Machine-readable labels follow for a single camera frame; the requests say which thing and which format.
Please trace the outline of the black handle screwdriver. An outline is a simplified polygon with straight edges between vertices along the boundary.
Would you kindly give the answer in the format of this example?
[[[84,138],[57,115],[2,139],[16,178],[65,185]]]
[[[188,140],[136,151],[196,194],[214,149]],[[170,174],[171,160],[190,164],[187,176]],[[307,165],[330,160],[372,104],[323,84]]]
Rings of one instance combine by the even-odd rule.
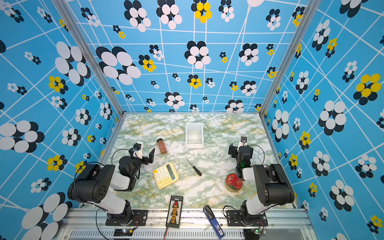
[[[191,161],[187,160],[187,162],[192,166],[192,168],[195,170],[197,175],[202,176],[201,171]]]

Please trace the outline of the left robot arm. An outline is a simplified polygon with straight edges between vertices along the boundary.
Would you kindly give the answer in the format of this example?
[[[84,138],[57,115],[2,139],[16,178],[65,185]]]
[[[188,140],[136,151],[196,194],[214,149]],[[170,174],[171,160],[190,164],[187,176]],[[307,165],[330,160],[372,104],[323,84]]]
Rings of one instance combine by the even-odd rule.
[[[70,200],[88,203],[106,211],[106,226],[144,226],[147,210],[132,210],[131,203],[118,197],[113,191],[131,192],[140,178],[142,165],[154,162],[155,149],[148,157],[143,156],[142,145],[134,144],[129,155],[119,160],[119,170],[115,165],[90,162],[75,173],[68,189]]]

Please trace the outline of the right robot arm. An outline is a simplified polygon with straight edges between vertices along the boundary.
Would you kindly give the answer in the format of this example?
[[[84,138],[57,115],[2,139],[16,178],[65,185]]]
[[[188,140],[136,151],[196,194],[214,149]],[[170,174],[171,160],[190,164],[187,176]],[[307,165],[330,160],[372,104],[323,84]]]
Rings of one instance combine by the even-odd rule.
[[[267,225],[266,211],[291,204],[295,200],[294,190],[280,164],[251,165],[254,149],[241,142],[237,147],[230,144],[228,154],[236,159],[235,175],[241,181],[253,181],[257,195],[242,203],[240,221],[243,226]]]

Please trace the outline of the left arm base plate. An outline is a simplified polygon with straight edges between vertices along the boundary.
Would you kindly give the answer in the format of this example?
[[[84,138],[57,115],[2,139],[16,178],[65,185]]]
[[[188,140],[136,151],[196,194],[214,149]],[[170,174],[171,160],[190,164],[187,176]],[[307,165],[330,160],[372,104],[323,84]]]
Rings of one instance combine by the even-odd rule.
[[[148,212],[148,210],[131,210],[119,215],[107,214],[106,226],[145,226]]]

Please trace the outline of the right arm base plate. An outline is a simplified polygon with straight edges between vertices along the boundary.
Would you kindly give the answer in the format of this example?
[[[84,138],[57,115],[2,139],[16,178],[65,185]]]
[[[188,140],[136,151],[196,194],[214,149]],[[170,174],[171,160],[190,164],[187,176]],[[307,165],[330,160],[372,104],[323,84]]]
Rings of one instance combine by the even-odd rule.
[[[224,216],[229,227],[267,227],[269,225],[265,213],[262,215],[249,215],[240,210],[225,210]]]

